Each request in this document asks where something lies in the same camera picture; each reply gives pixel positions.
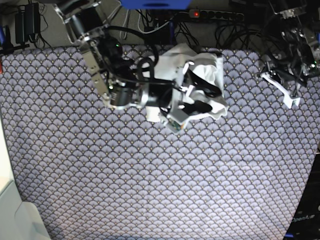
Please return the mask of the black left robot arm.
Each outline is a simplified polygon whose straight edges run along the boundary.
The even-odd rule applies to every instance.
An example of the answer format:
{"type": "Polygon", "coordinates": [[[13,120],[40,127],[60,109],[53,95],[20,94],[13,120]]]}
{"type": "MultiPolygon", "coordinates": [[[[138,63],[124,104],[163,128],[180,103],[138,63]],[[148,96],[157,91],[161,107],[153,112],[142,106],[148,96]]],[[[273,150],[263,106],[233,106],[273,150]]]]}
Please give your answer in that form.
{"type": "Polygon", "coordinates": [[[260,77],[283,94],[291,109],[301,101],[300,88],[320,75],[320,17],[318,0],[270,0],[261,29],[263,40],[275,33],[279,54],[266,50],[260,77]]]}

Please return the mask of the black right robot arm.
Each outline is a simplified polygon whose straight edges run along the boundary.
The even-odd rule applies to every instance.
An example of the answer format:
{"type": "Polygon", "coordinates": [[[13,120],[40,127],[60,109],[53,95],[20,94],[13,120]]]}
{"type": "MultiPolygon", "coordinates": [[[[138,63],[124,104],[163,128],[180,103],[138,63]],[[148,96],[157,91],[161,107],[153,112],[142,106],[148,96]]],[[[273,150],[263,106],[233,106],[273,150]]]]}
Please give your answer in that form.
{"type": "Polygon", "coordinates": [[[103,104],[115,110],[146,110],[146,120],[161,123],[173,133],[190,121],[218,120],[228,113],[224,98],[224,66],[219,52],[197,53],[181,43],[164,54],[155,45],[153,55],[138,63],[123,58],[119,41],[110,31],[144,35],[111,26],[97,2],[57,0],[53,3],[72,44],[79,47],[103,104]]]}

